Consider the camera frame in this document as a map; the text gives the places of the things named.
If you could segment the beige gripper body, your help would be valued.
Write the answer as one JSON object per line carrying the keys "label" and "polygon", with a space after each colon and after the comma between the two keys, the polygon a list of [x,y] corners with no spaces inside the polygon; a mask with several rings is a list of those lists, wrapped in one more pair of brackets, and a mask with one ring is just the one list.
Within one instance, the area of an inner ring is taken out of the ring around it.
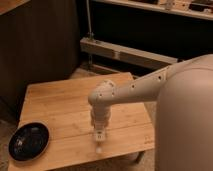
{"label": "beige gripper body", "polygon": [[109,124],[110,115],[91,115],[91,125],[94,128],[94,140],[103,142],[106,140],[106,127]]}

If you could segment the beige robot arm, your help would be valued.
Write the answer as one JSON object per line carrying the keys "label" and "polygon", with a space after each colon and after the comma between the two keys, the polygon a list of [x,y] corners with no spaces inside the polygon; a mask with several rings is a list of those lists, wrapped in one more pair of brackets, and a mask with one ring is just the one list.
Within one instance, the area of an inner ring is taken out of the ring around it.
{"label": "beige robot arm", "polygon": [[104,81],[88,97],[97,141],[110,107],[155,101],[155,171],[213,171],[213,54],[175,63],[122,86]]}

